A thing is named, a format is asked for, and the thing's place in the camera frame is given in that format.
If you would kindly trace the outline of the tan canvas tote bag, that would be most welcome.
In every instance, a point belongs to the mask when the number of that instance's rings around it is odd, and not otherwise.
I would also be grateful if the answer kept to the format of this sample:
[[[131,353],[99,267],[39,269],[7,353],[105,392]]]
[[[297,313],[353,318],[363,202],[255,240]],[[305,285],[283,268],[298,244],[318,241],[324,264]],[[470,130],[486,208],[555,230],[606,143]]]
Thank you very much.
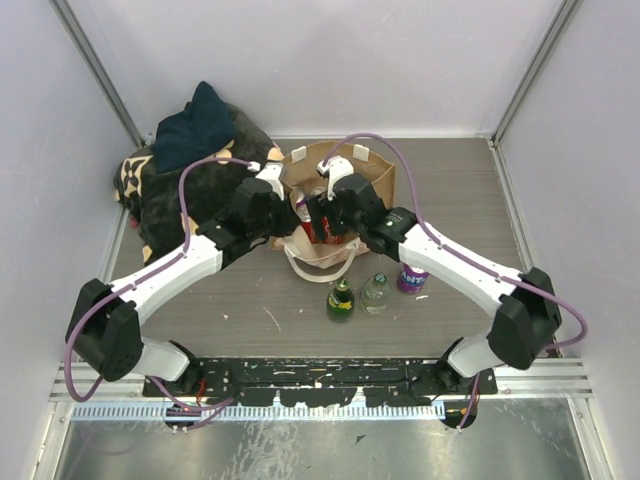
[[[284,157],[282,182],[290,190],[290,200],[294,188],[302,190],[306,200],[314,188],[327,188],[328,181],[317,173],[316,166],[333,156],[348,159],[354,171],[371,182],[385,206],[394,206],[395,165],[366,146],[350,143],[339,146],[328,140],[298,147]],[[366,244],[354,234],[344,235],[344,242],[340,245],[327,245],[324,239],[312,244],[302,226],[297,227],[291,236],[272,240],[271,248],[283,251],[294,272],[312,283],[338,280],[346,275],[356,257],[369,252]]]

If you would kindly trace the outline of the clear glass Chang bottle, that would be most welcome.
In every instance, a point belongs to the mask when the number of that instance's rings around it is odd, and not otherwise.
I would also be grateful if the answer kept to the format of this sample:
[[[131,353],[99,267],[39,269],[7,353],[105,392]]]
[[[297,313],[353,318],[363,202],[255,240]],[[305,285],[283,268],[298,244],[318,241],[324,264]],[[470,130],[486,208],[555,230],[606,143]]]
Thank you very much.
[[[360,302],[362,310],[370,315],[379,315],[384,312],[390,297],[390,285],[387,276],[378,272],[369,278],[364,284]]]

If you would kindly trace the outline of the green Perrier bottle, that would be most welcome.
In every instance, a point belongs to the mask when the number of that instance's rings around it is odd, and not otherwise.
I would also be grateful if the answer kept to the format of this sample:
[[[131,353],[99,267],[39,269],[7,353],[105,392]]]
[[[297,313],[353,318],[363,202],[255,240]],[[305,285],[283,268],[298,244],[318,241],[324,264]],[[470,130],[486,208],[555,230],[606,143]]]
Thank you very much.
[[[336,323],[344,323],[350,319],[355,308],[355,296],[345,277],[337,280],[326,299],[328,318]]]

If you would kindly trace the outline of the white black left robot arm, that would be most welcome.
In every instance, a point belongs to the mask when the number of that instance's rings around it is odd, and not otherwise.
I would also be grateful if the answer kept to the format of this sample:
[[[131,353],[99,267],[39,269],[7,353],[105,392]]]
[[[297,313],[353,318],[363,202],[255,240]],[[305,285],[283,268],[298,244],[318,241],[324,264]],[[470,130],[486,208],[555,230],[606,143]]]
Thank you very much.
[[[143,338],[142,325],[177,294],[298,224],[280,180],[264,173],[244,179],[230,205],[172,252],[109,284],[83,285],[65,337],[64,371],[78,354],[104,381],[137,373],[164,381],[178,396],[191,395],[200,384],[196,357],[177,343]]]

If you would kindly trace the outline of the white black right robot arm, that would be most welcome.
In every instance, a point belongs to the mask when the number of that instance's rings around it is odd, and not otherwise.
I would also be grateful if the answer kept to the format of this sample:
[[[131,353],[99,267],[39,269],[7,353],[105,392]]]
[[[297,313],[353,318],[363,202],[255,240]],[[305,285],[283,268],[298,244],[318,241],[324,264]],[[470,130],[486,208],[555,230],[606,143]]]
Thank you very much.
[[[455,341],[440,357],[438,379],[449,393],[462,393],[490,368],[528,369],[561,324],[545,272],[491,263],[421,225],[412,211],[386,207],[361,174],[330,180],[312,214],[327,217],[332,233],[354,234],[371,251],[445,282],[491,318],[487,331]]]

